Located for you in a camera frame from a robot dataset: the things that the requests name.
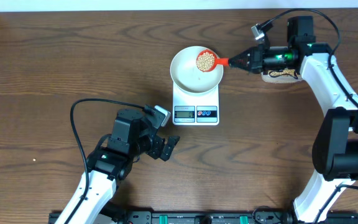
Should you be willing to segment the clear plastic container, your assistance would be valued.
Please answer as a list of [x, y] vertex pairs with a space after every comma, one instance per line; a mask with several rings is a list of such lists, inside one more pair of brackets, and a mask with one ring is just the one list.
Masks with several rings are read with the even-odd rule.
[[272, 78], [270, 76], [268, 76], [268, 72], [269, 71], [265, 71], [265, 72], [262, 72], [260, 73], [260, 76], [262, 78], [262, 80], [264, 82], [267, 82], [267, 83], [274, 83], [274, 84], [291, 84], [291, 83], [298, 83], [298, 82], [302, 82], [303, 81], [303, 78], [301, 77], [298, 69], [300, 67], [300, 55], [299, 55], [299, 59], [298, 59], [298, 63], [297, 63], [297, 66], [295, 68], [286, 68], [286, 69], [294, 69], [296, 70], [296, 73], [298, 75], [298, 78], [297, 79], [294, 79], [292, 77], [278, 77], [278, 78]]

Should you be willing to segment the soybeans pile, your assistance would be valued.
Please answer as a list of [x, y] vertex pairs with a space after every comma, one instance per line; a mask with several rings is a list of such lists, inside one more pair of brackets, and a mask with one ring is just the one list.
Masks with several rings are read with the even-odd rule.
[[272, 78], [278, 78], [278, 77], [292, 77], [294, 79], [298, 78], [298, 75], [296, 73], [296, 70], [294, 69], [284, 69], [284, 70], [269, 70], [268, 76]]

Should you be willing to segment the cream bowl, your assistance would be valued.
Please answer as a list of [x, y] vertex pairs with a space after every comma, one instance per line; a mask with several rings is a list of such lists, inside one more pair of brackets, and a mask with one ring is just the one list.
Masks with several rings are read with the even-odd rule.
[[207, 49], [202, 46], [191, 46], [174, 56], [170, 65], [170, 75], [173, 82], [183, 91], [194, 94], [208, 92], [222, 80], [222, 65], [218, 65], [211, 72], [202, 72], [196, 66], [198, 54]]

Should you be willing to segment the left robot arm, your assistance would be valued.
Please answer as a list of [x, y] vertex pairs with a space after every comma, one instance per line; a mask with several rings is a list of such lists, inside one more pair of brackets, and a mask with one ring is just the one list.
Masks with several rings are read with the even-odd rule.
[[86, 159], [86, 170], [57, 223], [93, 223], [114, 197], [117, 187], [132, 170], [134, 160], [146, 153], [153, 159], [169, 160], [179, 136], [157, 135], [171, 112], [146, 105], [142, 111], [121, 109], [111, 134], [103, 136]]

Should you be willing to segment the red plastic scoop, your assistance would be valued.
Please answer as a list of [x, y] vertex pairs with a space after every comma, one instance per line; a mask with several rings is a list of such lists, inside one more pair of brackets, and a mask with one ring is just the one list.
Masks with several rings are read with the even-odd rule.
[[196, 58], [196, 67], [202, 72], [210, 72], [216, 68], [217, 65], [228, 66], [228, 58], [218, 58], [218, 56], [211, 50], [201, 51]]

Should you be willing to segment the white digital kitchen scale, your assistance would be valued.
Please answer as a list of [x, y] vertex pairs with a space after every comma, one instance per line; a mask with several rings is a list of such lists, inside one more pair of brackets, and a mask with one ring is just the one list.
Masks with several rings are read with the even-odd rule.
[[196, 94], [173, 85], [172, 122], [177, 126], [217, 126], [219, 124], [219, 89]]

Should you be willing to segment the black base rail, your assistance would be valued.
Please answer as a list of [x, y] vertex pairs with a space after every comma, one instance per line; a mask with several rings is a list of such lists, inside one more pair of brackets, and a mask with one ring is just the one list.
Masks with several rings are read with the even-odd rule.
[[258, 211], [255, 213], [152, 213], [132, 211], [125, 215], [99, 214], [95, 223], [130, 223], [130, 224], [255, 224], [283, 223], [279, 212]]

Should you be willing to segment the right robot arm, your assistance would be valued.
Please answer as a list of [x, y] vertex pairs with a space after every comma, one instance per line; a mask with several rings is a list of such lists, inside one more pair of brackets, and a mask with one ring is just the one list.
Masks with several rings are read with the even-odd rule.
[[312, 148], [314, 172], [281, 223], [321, 223], [344, 189], [358, 190], [358, 95], [340, 71], [335, 48], [317, 42], [312, 16], [287, 20], [287, 46], [272, 47], [272, 20], [252, 27], [257, 46], [228, 60], [250, 73], [294, 70], [310, 86], [324, 119]]

